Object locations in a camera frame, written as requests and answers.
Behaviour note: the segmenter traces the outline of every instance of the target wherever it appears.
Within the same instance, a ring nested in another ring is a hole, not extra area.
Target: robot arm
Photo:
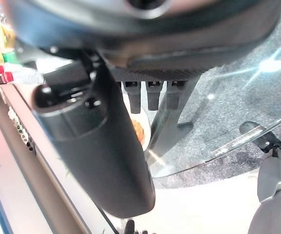
[[[150,211],[155,195],[117,83],[133,113],[141,81],[151,110],[168,83],[149,145],[163,156],[192,129],[177,121],[200,74],[248,54],[281,14],[281,0],[2,2],[21,41],[75,60],[45,76],[34,114],[94,202],[123,218]]]
[[[258,174],[258,198],[261,202],[249,228],[249,234],[281,234],[281,149],[262,163]]]

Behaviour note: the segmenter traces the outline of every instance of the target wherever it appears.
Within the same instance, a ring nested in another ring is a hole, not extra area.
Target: round glass tabletop
[[[142,105],[147,109],[144,88],[142,92]],[[147,113],[152,131],[161,128],[153,121],[157,113]],[[161,114],[164,122],[168,114]],[[147,161],[155,178],[207,163],[281,124],[281,20],[272,35],[248,56],[204,73],[183,112],[177,114],[178,125],[166,131],[171,136],[163,143],[165,146],[169,142],[170,150],[161,152],[152,146],[147,149]],[[245,121],[257,122],[266,130],[257,127],[241,135],[239,126]]]

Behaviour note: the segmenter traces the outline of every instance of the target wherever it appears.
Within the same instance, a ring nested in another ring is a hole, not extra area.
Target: black plastic housing
[[[92,200],[119,218],[150,211],[155,203],[152,179],[109,71],[99,69],[94,81],[77,90],[82,94],[70,99],[57,100],[44,88],[34,90],[34,114]]]

